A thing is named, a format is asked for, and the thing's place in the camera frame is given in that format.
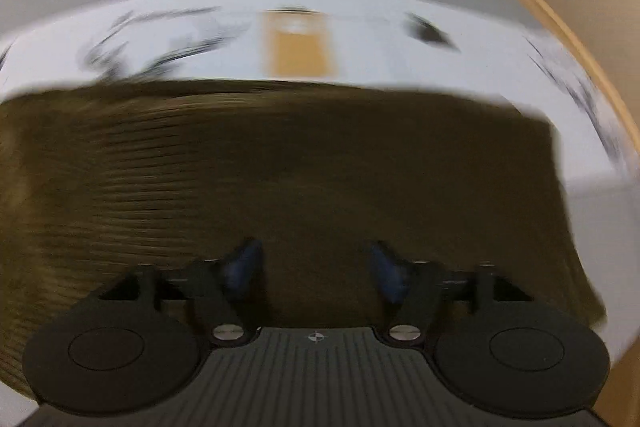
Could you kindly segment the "dark olive corduroy pants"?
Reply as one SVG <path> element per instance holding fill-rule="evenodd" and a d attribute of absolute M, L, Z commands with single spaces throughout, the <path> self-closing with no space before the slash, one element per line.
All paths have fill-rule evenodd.
<path fill-rule="evenodd" d="M 368 246 L 495 265 L 605 317 L 568 228 L 548 121 L 449 94 L 277 81 L 96 83 L 1 105 L 1 378 L 131 265 L 264 245 L 282 326 L 376 320 Z"/>

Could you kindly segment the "white printed deer mat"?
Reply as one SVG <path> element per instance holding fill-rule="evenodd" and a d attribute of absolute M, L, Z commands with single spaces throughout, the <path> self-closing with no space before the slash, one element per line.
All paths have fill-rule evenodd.
<path fill-rule="evenodd" d="M 547 119 L 571 190 L 639 156 L 551 32 L 426 0 L 108 0 L 1 34 L 1 93 L 96 80 L 285 80 L 439 91 Z"/>

